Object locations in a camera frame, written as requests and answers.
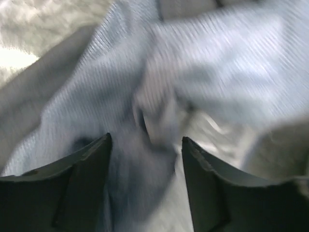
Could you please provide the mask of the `white pillow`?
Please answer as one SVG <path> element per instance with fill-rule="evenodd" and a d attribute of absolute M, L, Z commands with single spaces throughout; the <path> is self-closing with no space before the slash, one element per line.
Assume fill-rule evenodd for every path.
<path fill-rule="evenodd" d="M 239 170 L 272 182 L 309 178 L 309 3 L 264 0 L 207 12 L 200 0 L 162 0 L 160 62 L 168 85 L 161 120 L 145 125 L 154 145 L 178 137 L 181 104 L 254 138 Z"/>

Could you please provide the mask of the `blue-grey pillowcase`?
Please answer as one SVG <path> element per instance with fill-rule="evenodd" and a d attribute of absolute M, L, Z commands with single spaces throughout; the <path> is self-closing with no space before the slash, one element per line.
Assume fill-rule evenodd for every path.
<path fill-rule="evenodd" d="M 309 3 L 116 0 L 0 90 L 3 232 L 306 232 Z"/>

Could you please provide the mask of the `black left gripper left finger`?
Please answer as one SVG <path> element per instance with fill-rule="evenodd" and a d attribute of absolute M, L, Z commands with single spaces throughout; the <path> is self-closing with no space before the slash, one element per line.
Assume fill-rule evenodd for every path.
<path fill-rule="evenodd" d="M 56 162 L 2 177 L 1 231 L 95 231 L 111 149 L 107 134 Z"/>

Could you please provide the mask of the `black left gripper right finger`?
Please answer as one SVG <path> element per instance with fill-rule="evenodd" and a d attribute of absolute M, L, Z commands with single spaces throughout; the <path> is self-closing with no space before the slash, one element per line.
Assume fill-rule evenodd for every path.
<path fill-rule="evenodd" d="M 194 231 L 306 232 L 309 179 L 272 182 L 239 170 L 188 137 L 182 158 Z"/>

